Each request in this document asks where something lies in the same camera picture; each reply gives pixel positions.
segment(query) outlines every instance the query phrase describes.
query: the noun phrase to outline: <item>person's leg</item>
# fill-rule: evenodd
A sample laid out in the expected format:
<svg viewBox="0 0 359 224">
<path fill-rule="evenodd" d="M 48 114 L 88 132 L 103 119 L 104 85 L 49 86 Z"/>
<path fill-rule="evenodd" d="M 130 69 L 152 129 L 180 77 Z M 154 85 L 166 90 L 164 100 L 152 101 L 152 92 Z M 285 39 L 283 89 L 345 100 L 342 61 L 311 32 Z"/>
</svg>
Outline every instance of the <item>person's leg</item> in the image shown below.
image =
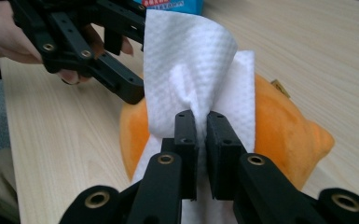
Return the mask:
<svg viewBox="0 0 359 224">
<path fill-rule="evenodd" d="M 9 148 L 0 149 L 0 216 L 20 223 L 13 161 Z"/>
</svg>

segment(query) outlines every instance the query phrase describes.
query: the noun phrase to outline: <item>textured white cloth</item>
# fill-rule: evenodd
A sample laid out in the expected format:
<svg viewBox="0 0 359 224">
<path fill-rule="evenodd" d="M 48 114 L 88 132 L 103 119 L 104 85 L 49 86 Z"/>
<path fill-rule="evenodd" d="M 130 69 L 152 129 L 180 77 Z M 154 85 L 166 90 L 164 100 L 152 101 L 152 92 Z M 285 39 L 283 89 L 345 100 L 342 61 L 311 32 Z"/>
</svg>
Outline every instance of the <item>textured white cloth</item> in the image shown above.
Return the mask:
<svg viewBox="0 0 359 224">
<path fill-rule="evenodd" d="M 206 117 L 224 114 L 248 152 L 255 147 L 254 53 L 237 52 L 221 25 L 200 16 L 148 10 L 145 25 L 145 98 L 150 138 L 133 182 L 142 179 L 174 117 L 191 109 L 200 144 L 198 200 L 183 201 L 182 223 L 236 223 L 232 203 L 212 200 L 206 170 Z"/>
</svg>

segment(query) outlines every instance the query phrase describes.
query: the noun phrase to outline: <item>orange stuffed animal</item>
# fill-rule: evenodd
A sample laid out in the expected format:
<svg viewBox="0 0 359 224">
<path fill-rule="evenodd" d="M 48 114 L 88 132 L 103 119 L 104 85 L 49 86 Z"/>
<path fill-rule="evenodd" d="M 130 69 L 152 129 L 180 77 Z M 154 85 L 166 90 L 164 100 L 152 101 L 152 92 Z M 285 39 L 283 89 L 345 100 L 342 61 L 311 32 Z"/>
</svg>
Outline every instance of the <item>orange stuffed animal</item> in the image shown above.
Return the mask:
<svg viewBox="0 0 359 224">
<path fill-rule="evenodd" d="M 145 98 L 124 105 L 120 146 L 129 177 L 133 176 L 149 137 Z M 297 107 L 266 79 L 255 76 L 255 153 L 269 157 L 301 189 L 316 163 L 334 145 L 332 135 L 306 120 Z"/>
</svg>

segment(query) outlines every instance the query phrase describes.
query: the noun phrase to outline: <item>light wood tabletop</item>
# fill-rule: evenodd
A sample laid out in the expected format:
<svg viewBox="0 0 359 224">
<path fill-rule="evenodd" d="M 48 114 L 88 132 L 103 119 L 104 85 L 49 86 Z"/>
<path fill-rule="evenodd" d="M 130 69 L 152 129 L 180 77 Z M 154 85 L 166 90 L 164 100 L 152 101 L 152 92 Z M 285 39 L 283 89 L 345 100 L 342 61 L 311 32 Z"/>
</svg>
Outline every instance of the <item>light wood tabletop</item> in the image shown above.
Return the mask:
<svg viewBox="0 0 359 224">
<path fill-rule="evenodd" d="M 255 70 L 278 78 L 306 118 L 336 145 L 304 192 L 359 194 L 359 1 L 205 0 L 203 16 L 230 30 L 239 49 L 255 52 Z M 143 53 L 119 59 L 143 70 Z M 119 151 L 122 105 L 99 82 L 68 86 L 42 65 L 1 60 L 21 223 L 58 223 L 84 189 L 125 189 Z"/>
</svg>

